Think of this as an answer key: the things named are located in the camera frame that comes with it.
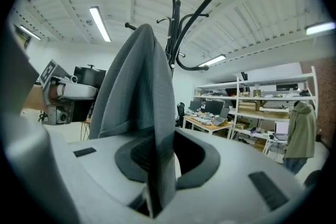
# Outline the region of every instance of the black metal coat rack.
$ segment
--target black metal coat rack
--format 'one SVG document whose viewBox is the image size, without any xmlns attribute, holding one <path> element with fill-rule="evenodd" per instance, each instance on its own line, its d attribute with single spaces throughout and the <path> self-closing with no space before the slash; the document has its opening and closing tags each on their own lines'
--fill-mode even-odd
<svg viewBox="0 0 336 224">
<path fill-rule="evenodd" d="M 187 71 L 198 71 L 198 70 L 208 70 L 209 66 L 196 66 L 196 67 L 187 67 L 183 65 L 179 59 L 179 55 L 181 55 L 183 58 L 185 57 L 184 54 L 180 53 L 180 46 L 181 42 L 187 33 L 188 29 L 191 27 L 193 22 L 196 20 L 197 17 L 209 17 L 209 14 L 202 14 L 202 11 L 205 9 L 205 7 L 212 1 L 212 0 L 204 0 L 201 5 L 198 7 L 198 9 L 195 11 L 195 13 L 188 14 L 184 16 L 180 20 L 180 7 L 181 7 L 181 1 L 180 0 L 172 0 L 173 1 L 173 14 L 172 17 L 163 17 L 162 19 L 159 19 L 156 21 L 156 23 L 160 23 L 164 20 L 169 20 L 169 29 L 168 29 L 168 36 L 167 36 L 167 45 L 165 47 L 165 53 L 167 55 L 169 66 L 172 70 L 172 73 L 174 72 L 175 68 L 175 61 L 177 64 Z M 183 23 L 186 19 L 189 19 L 189 21 L 186 23 L 186 25 L 183 27 Z M 130 28 L 132 30 L 136 30 L 135 26 L 130 25 L 129 23 L 125 23 L 124 26 L 126 28 Z"/>
</svg>

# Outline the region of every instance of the white ceiling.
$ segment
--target white ceiling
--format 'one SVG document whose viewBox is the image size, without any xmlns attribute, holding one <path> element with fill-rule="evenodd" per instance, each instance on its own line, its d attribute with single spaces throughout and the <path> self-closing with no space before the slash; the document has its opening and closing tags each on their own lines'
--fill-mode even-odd
<svg viewBox="0 0 336 224">
<path fill-rule="evenodd" d="M 181 17 L 192 13 L 203 0 L 181 0 Z M 99 6 L 112 43 L 104 42 L 89 7 Z M 172 0 L 17 0 L 11 20 L 35 29 L 45 41 L 85 42 L 119 49 L 130 36 L 125 22 L 135 26 L 151 24 L 164 47 L 167 22 L 156 20 L 171 16 Z M 198 19 L 185 36 L 183 61 L 194 66 L 219 54 L 227 61 L 305 41 L 304 28 L 330 17 L 320 0 L 213 0 L 205 9 L 209 18 Z"/>
</svg>

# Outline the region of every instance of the fluorescent light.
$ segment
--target fluorescent light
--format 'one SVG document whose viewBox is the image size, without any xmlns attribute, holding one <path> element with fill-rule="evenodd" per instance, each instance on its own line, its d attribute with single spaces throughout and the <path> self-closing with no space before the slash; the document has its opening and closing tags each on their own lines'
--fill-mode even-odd
<svg viewBox="0 0 336 224">
<path fill-rule="evenodd" d="M 209 60 L 208 62 L 205 62 L 205 63 L 199 65 L 199 67 L 202 67 L 202 66 L 205 66 L 205 65 L 207 65 L 207 66 L 213 65 L 214 63 L 222 61 L 224 59 L 226 59 L 226 57 L 224 55 L 219 55 L 216 58 L 213 58 L 213 59 Z"/>
<path fill-rule="evenodd" d="M 324 23 L 320 25 L 310 26 L 306 29 L 306 35 L 312 35 L 319 32 L 335 29 L 335 23 Z"/>
<path fill-rule="evenodd" d="M 26 27 L 24 27 L 23 25 L 20 25 L 20 28 L 21 28 L 24 32 L 26 32 L 27 34 L 31 35 L 32 37 L 35 37 L 35 38 L 37 38 L 38 40 L 41 40 L 40 37 L 38 37 L 38 36 L 36 36 L 35 34 L 33 34 L 31 31 L 29 31 L 29 30 L 28 30 Z"/>
<path fill-rule="evenodd" d="M 104 22 L 101 18 L 99 7 L 90 7 L 89 11 L 93 17 L 93 20 L 95 20 L 94 22 L 96 23 L 101 35 L 103 36 L 103 39 L 106 42 L 111 42 L 110 36 L 107 33 Z"/>
</svg>

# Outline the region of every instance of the green jacket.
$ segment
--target green jacket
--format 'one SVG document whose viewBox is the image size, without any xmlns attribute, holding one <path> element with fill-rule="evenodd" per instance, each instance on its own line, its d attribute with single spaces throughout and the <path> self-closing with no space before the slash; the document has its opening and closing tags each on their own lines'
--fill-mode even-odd
<svg viewBox="0 0 336 224">
<path fill-rule="evenodd" d="M 285 158 L 314 157 L 315 135 L 315 111 L 311 105 L 299 102 L 290 115 Z"/>
</svg>

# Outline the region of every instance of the black chair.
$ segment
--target black chair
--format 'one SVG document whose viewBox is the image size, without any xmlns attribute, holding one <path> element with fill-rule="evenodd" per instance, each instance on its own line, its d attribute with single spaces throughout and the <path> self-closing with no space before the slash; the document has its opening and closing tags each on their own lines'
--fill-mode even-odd
<svg viewBox="0 0 336 224">
<path fill-rule="evenodd" d="M 178 118 L 176 119 L 175 126 L 182 127 L 183 125 L 183 116 L 184 116 L 184 103 L 179 103 L 177 105 L 177 113 L 179 114 Z"/>
</svg>

